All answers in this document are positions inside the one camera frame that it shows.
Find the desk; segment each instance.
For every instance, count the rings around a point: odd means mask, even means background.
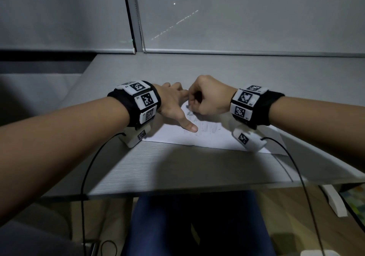
[[[229,85],[267,86],[287,96],[365,106],[364,58],[142,54],[96,56],[61,104],[105,97],[116,85],[138,79],[180,81],[199,74]],[[365,174],[313,146],[280,132],[305,180],[312,184],[364,182]],[[79,199],[93,155],[43,199]],[[225,191],[299,186],[288,156],[141,142],[128,149],[118,138],[101,151],[85,185],[89,198],[127,194]]]

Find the white paper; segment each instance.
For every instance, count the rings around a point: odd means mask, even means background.
[[[222,115],[199,115],[188,109],[188,102],[181,107],[185,116],[198,127],[198,132],[189,132],[180,127],[175,120],[156,114],[152,122],[152,129],[144,141],[180,145],[196,145],[207,148],[221,148],[247,151],[235,138],[229,127],[229,120],[234,120],[230,113]],[[281,136],[274,126],[260,125],[258,129],[285,146]],[[259,152],[284,154],[285,151],[275,142],[267,140],[267,144]]]

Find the floor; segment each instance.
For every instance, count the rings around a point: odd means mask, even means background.
[[[308,187],[313,210],[325,249],[341,256],[365,255],[365,233],[353,217],[338,218],[318,187]],[[304,191],[299,188],[256,191],[257,200],[277,255],[319,249]],[[86,237],[113,240],[121,251],[131,216],[131,198],[85,202]],[[73,240],[82,239],[80,203],[71,203]],[[105,244],[103,255],[114,255],[115,248]]]

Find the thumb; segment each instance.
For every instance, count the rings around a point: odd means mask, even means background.
[[[198,131],[198,127],[185,117],[185,113],[181,108],[179,108],[179,111],[176,111],[176,117],[174,119],[180,123],[182,128],[185,128],[190,132]]]

